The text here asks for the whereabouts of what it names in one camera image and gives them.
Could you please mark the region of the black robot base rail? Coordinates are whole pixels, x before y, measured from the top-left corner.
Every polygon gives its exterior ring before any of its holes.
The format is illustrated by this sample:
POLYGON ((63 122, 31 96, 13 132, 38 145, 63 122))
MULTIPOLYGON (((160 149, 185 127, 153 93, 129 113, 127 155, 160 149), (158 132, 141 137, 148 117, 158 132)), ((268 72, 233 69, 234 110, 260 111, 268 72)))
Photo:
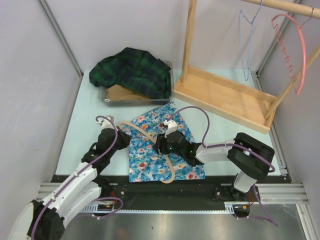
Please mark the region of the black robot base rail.
POLYGON ((62 211, 62 205, 51 204, 46 213, 53 219, 66 222, 83 212, 93 202, 98 206, 90 212, 106 216, 113 211, 123 212, 207 212, 226 211, 246 217, 250 213, 250 204, 257 200, 256 191, 237 192, 231 185, 221 185, 208 180, 177 181, 169 184, 160 182, 129 183, 123 177, 98 176, 89 185, 80 190, 71 202, 72 205, 62 211))

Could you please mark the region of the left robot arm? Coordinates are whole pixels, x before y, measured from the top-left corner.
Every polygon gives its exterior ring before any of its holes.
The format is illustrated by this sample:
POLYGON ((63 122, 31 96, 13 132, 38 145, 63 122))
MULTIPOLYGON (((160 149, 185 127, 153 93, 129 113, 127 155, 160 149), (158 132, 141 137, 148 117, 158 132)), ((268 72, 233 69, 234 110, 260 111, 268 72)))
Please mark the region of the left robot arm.
POLYGON ((15 221, 10 240, 59 240, 67 226, 87 205, 106 201, 112 210, 123 201, 112 192, 101 172, 110 164, 116 151, 129 146, 131 136, 119 127, 104 128, 76 170, 50 195, 32 200, 15 221))

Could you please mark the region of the beige wooden hanger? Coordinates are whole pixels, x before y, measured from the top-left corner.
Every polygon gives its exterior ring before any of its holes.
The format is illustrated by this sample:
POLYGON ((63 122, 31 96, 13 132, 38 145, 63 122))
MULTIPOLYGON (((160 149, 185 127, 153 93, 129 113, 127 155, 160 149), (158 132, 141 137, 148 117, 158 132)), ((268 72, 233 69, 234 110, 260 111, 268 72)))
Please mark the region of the beige wooden hanger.
MULTIPOLYGON (((116 126, 117 127, 120 127, 121 125, 126 125, 126 126, 129 126, 137 131, 139 131, 141 134, 143 134, 145 137, 147 137, 150 141, 152 141, 154 144, 156 143, 156 139, 154 137, 152 137, 149 133, 147 133, 146 131, 144 131, 143 129, 141 129, 140 127, 132 124, 131 122, 128 122, 128 121, 121 121, 119 122, 116 126)), ((170 169, 170 172, 171 172, 171 177, 167 180, 161 180, 161 182, 163 184, 170 184, 172 183, 174 180, 175 180, 175 176, 176 176, 176 172, 175 172, 175 169, 172 165, 172 162, 171 160, 169 159, 168 155, 164 155, 164 158, 165 158, 165 161, 170 169)))

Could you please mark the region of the blue floral skirt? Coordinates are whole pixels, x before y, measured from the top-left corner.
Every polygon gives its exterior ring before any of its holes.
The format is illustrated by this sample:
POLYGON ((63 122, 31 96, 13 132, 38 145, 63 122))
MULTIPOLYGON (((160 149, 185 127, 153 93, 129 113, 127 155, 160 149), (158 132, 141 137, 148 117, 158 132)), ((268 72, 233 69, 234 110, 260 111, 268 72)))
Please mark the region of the blue floral skirt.
MULTIPOLYGON (((131 120, 131 124, 144 130, 152 138, 165 133, 165 128, 160 126, 177 111, 174 102, 154 108, 131 120)), ((154 143, 135 128, 124 125, 122 131, 131 136, 128 147, 129 173, 128 180, 131 183, 168 181, 172 177, 171 169, 164 155, 159 155, 153 149, 154 143)), ((205 170, 202 165, 191 166, 182 157, 171 153, 168 155, 172 163, 175 180, 202 180, 205 170)))

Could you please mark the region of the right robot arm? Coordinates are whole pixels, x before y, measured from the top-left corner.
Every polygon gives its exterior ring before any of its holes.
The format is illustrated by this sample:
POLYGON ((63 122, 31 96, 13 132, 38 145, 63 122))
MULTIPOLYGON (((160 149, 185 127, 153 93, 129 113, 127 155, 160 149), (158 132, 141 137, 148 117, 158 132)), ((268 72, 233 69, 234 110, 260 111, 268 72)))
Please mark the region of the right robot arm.
POLYGON ((176 154, 193 167, 217 161, 232 162, 240 172, 234 177, 227 197, 215 191, 218 201, 246 200, 252 186, 276 170, 272 165, 274 149, 244 132, 239 132, 230 141, 203 145, 188 141, 182 132, 176 130, 158 134, 153 149, 157 154, 176 154))

